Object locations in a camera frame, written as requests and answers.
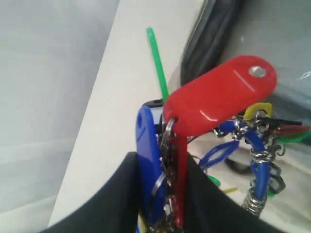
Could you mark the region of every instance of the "white table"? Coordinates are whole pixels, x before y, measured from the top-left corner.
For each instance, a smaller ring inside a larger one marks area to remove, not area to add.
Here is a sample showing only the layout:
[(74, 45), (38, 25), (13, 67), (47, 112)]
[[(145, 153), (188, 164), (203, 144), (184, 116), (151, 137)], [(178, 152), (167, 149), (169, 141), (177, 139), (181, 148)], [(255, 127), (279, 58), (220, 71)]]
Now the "white table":
[(166, 78), (177, 67), (203, 0), (120, 0), (97, 80), (52, 213), (52, 225), (90, 199), (128, 151), (140, 106), (161, 97), (146, 28)]

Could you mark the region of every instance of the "plastic key fob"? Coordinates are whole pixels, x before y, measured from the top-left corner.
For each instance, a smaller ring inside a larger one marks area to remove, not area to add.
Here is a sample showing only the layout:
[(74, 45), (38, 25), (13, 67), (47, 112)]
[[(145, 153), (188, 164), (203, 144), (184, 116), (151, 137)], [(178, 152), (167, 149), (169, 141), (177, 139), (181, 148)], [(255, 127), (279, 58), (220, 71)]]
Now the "plastic key fob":
[(173, 92), (164, 104), (164, 118), (178, 121), (173, 131), (196, 136), (262, 100), (276, 86), (275, 69), (255, 56), (239, 56)]
[(156, 140), (156, 129), (150, 108), (141, 107), (136, 121), (136, 145), (142, 181), (141, 210), (147, 221), (157, 223), (164, 215), (166, 188), (162, 183), (154, 196), (152, 190), (162, 173), (160, 150)]

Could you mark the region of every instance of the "white wall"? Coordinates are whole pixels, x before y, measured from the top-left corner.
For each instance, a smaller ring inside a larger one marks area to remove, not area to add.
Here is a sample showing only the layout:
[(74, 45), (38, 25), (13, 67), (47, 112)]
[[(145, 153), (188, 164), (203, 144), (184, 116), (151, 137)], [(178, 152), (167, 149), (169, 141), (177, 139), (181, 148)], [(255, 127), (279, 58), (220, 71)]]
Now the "white wall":
[(118, 2), (0, 2), (0, 232), (47, 226)]

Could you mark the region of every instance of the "bundle of keys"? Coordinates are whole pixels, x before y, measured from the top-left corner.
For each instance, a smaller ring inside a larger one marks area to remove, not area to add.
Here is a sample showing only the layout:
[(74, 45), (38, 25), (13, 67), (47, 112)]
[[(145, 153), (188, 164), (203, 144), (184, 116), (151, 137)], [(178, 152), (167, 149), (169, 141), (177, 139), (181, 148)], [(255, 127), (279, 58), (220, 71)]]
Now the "bundle of keys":
[(275, 86), (276, 73), (268, 62), (239, 56), (173, 92), (157, 127), (150, 108), (139, 110), (140, 211), (148, 232), (182, 231), (189, 139), (218, 128)]

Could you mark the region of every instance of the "yellow key tag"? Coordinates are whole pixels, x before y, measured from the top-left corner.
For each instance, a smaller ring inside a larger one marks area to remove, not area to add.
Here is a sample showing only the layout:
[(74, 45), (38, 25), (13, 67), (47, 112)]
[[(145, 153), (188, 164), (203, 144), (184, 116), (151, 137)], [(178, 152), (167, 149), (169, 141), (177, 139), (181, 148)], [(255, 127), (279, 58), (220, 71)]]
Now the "yellow key tag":
[(259, 110), (264, 110), (268, 117), (272, 116), (272, 104), (270, 103), (254, 103), (253, 105), (249, 106), (244, 113), (243, 119), (244, 120), (252, 120), (256, 116), (256, 112)]

